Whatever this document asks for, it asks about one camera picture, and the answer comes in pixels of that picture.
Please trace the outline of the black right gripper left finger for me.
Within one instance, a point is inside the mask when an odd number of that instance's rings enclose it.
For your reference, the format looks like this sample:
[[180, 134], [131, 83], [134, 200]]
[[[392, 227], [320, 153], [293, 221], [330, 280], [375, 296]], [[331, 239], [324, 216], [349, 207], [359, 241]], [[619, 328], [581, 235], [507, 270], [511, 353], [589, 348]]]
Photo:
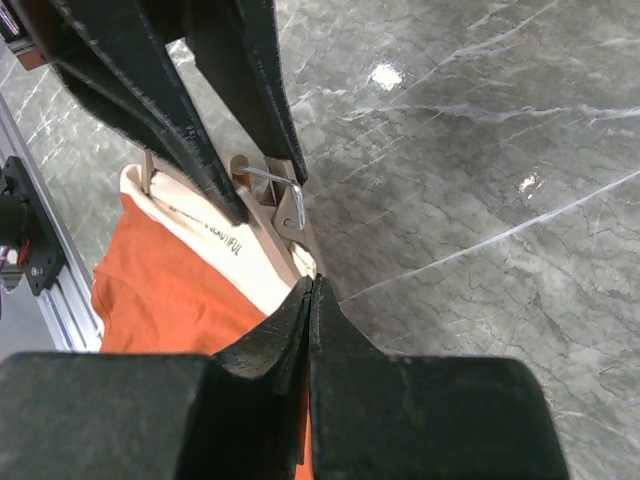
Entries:
[[291, 479], [310, 279], [212, 356], [28, 352], [1, 366], [5, 479]]

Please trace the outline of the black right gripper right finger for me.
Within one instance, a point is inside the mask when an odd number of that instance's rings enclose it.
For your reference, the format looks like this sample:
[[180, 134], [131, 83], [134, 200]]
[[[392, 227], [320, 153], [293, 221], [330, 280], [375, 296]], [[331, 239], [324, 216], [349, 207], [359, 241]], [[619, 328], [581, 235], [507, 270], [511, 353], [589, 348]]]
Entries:
[[318, 278], [309, 317], [318, 479], [565, 479], [543, 390], [522, 362], [387, 355]]

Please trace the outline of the orange and cream underwear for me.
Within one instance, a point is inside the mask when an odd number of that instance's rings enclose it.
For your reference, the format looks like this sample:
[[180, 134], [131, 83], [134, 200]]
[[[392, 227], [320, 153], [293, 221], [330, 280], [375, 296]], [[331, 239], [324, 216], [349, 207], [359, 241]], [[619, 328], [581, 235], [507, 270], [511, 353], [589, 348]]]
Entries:
[[[103, 322], [105, 354], [212, 356], [240, 340], [281, 306], [259, 309], [214, 267], [142, 207], [139, 165], [120, 176], [123, 214], [96, 266], [91, 302]], [[306, 407], [302, 454], [291, 479], [313, 475]]]

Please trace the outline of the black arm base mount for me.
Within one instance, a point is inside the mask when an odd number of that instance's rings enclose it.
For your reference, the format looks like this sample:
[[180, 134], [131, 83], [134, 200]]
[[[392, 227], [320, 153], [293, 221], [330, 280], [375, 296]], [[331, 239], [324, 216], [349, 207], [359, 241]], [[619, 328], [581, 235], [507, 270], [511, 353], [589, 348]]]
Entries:
[[17, 156], [1, 168], [1, 245], [18, 253], [18, 269], [34, 296], [50, 289], [66, 263], [43, 197]]

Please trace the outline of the beige clip hanger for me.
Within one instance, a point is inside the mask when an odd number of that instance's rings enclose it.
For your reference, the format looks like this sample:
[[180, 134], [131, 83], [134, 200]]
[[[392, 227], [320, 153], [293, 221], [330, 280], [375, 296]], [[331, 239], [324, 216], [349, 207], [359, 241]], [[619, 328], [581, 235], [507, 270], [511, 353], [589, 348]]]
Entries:
[[167, 162], [146, 152], [139, 167], [142, 209], [263, 311], [299, 279], [325, 271], [292, 163], [266, 163], [261, 170], [241, 154], [223, 158], [249, 213], [237, 225]]

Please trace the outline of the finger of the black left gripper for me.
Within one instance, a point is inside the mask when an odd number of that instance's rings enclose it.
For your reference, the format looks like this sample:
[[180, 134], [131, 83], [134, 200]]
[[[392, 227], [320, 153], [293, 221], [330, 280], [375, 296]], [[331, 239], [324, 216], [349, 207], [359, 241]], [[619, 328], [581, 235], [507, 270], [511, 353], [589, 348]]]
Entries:
[[91, 115], [184, 173], [233, 224], [248, 209], [138, 1], [22, 1], [19, 17]]
[[185, 40], [196, 66], [258, 149], [307, 168], [286, 95], [273, 1], [187, 1]]

